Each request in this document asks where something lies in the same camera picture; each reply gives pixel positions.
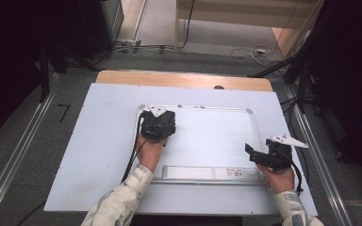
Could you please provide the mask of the dark curtain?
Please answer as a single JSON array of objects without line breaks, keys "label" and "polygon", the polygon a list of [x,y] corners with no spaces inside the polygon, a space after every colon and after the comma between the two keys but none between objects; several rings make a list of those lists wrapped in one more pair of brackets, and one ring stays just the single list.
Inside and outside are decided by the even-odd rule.
[{"label": "dark curtain", "polygon": [[362,167],[362,0],[320,0],[303,45],[340,152]]},{"label": "dark curtain", "polygon": [[112,47],[104,0],[0,0],[0,128],[41,86],[40,49],[48,66],[67,71],[64,57],[92,58]]}]

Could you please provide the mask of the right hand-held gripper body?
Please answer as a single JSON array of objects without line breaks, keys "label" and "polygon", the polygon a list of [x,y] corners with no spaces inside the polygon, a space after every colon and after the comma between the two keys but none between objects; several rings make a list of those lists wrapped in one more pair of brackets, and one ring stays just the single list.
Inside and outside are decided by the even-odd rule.
[{"label": "right hand-held gripper body", "polygon": [[267,153],[254,151],[254,162],[279,171],[289,168],[292,163],[291,147],[307,148],[308,145],[288,135],[272,136],[266,139]]}]

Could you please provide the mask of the person's right hand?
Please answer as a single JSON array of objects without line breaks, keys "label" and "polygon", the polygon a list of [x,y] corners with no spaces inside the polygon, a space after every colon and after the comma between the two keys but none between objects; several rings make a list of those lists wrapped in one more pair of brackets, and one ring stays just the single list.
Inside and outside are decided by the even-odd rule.
[{"label": "person's right hand", "polygon": [[292,168],[273,171],[267,167],[256,165],[262,171],[268,180],[268,186],[274,194],[294,189],[294,170]]}]

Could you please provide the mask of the whiteboard with aluminium frame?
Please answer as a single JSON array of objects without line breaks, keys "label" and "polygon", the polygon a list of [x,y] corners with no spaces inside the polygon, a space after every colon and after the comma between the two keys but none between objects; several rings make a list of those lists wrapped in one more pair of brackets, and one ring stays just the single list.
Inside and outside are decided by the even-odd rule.
[{"label": "whiteboard with aluminium frame", "polygon": [[153,182],[175,185],[254,186],[263,174],[245,146],[261,149],[255,117],[248,108],[162,106],[175,113]]}]

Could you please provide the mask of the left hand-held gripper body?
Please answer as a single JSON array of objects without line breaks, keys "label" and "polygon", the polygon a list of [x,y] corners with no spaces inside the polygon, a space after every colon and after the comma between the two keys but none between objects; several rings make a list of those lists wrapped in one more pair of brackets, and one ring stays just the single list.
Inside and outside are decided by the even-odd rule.
[{"label": "left hand-held gripper body", "polygon": [[160,140],[170,135],[170,113],[162,108],[147,106],[142,112],[141,134],[149,140]]}]

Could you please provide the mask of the black stand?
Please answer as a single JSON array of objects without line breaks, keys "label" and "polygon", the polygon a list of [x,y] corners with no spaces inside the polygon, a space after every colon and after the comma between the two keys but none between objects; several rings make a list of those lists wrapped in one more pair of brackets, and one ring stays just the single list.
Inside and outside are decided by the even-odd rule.
[{"label": "black stand", "polygon": [[293,56],[288,57],[287,59],[281,60],[273,66],[270,66],[268,69],[249,75],[249,78],[262,78],[267,76],[270,73],[273,73],[281,68],[288,66],[287,71],[283,77],[285,84],[292,84],[296,79],[299,79],[299,87],[297,98],[294,103],[298,106],[301,113],[304,114],[304,95],[305,87],[308,80],[309,74],[309,61],[308,61],[309,52],[303,47]]}]

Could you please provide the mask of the person's left hand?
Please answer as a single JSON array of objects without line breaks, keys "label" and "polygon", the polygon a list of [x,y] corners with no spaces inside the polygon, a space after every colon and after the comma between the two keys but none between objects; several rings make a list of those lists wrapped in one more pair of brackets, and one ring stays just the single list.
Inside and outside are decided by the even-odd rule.
[{"label": "person's left hand", "polygon": [[149,171],[154,172],[157,163],[160,160],[162,149],[167,143],[168,139],[161,139],[152,141],[146,139],[143,135],[138,138],[138,160],[140,164],[147,168]]}]

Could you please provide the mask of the black stand leg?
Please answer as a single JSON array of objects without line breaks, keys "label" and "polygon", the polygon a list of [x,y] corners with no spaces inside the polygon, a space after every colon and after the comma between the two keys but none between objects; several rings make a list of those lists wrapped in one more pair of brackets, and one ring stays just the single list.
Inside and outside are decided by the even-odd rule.
[{"label": "black stand leg", "polygon": [[41,64],[41,98],[40,98],[40,102],[43,103],[50,92],[48,56],[47,56],[46,48],[44,45],[40,49],[40,64]]}]

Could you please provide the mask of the metal floor rail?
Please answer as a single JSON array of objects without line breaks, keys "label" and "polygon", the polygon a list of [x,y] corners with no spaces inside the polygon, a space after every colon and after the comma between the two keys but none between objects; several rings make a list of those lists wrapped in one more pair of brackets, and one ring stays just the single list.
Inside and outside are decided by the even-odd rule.
[{"label": "metal floor rail", "polygon": [[290,126],[291,134],[302,136],[308,144],[308,152],[310,153],[314,168],[321,181],[327,202],[336,219],[337,226],[354,226],[337,188],[337,184],[322,156],[321,148],[312,132],[307,116],[301,112],[297,105],[292,107],[292,114],[288,117],[288,125]]},{"label": "metal floor rail", "polygon": [[54,73],[52,80],[49,82],[51,86],[51,91],[47,94],[47,97],[42,103],[38,103],[36,109],[33,112],[33,115],[30,121],[27,124],[27,127],[24,129],[21,138],[17,142],[16,147],[14,148],[8,162],[0,173],[0,203],[5,197],[6,192],[12,182],[14,175],[16,174],[18,168],[20,167],[25,154],[28,151],[28,147],[31,144],[31,141],[35,134],[37,133],[41,121],[46,114],[52,100],[58,90],[58,85],[60,84],[63,78],[62,73]]}]

